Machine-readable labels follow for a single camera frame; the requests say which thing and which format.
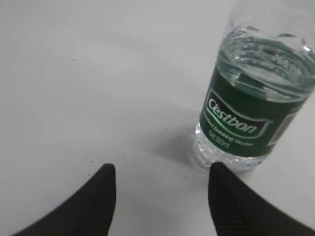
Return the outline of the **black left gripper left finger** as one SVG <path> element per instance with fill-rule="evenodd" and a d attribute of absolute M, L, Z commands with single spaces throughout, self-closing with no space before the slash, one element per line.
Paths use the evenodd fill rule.
<path fill-rule="evenodd" d="M 107 236 L 116 207 L 116 171 L 104 164 L 71 197 L 16 236 Z"/>

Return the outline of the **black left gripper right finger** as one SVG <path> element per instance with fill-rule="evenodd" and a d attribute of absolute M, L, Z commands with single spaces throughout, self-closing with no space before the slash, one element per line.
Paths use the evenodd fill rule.
<path fill-rule="evenodd" d="M 221 162 L 215 162 L 210 166 L 208 203 L 219 236 L 315 234 L 313 229 L 259 196 Z"/>

